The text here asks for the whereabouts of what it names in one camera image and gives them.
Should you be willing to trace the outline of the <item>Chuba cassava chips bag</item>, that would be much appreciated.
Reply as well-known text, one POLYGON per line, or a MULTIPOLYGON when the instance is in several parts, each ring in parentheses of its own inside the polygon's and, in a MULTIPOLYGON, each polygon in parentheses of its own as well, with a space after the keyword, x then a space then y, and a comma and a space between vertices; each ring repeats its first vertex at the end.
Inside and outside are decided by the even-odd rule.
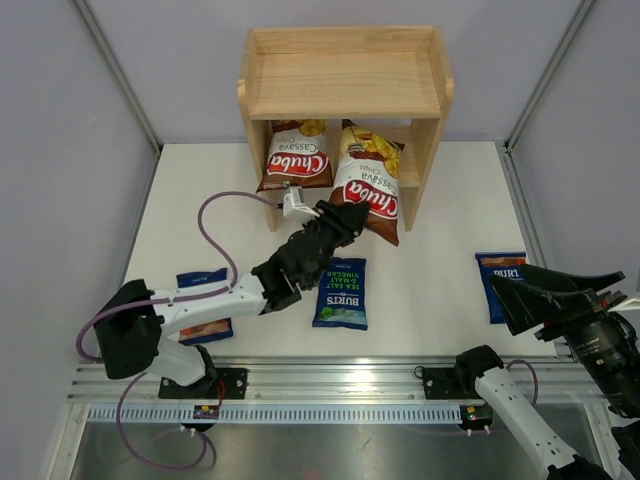
POLYGON ((326 120, 271 120, 270 126, 273 136, 258 192, 332 185, 326 120))
POLYGON ((370 205, 366 227, 397 246, 399 169, 405 145, 349 119, 342 121, 338 168, 329 201, 370 205))

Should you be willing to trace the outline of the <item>blue Burts sea salt bag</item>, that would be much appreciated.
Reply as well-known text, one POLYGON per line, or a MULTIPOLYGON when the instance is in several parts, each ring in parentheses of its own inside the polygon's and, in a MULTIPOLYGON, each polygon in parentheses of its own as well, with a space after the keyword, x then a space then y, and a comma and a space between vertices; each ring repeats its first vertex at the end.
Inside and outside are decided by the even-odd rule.
POLYGON ((318 285, 312 326, 367 331, 365 280, 365 259, 332 258, 318 285))

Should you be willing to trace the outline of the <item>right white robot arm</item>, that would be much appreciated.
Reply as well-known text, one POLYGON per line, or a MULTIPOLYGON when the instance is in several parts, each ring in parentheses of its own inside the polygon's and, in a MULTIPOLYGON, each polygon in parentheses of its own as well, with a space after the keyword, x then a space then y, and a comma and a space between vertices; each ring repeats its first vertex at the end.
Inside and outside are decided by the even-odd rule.
POLYGON ((637 295, 615 289, 621 271, 582 276, 524 264, 518 280, 492 275, 489 284, 514 336, 533 331, 543 342, 564 341, 593 382, 558 383, 553 399, 607 404, 624 420, 614 426, 614 456, 620 465, 600 466, 571 447, 541 415, 540 380, 526 396, 501 357, 481 345, 455 358, 454 384, 468 398, 486 403, 536 467, 541 479, 636 479, 639 476, 639 336, 625 313, 639 307, 637 295))

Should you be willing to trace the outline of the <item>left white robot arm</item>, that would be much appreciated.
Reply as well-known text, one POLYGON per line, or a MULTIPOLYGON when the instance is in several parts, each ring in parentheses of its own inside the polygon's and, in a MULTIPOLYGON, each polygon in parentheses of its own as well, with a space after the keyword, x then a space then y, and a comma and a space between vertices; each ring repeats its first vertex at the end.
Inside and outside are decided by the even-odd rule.
POLYGON ((208 396, 218 378, 211 355, 177 342, 175 334, 210 320, 258 317, 284 310, 318 286, 336 249, 362 233, 368 203, 319 201, 311 218, 265 262, 235 281, 182 290, 152 290, 142 279, 125 283, 93 323, 106 375, 121 380, 150 373, 208 396))

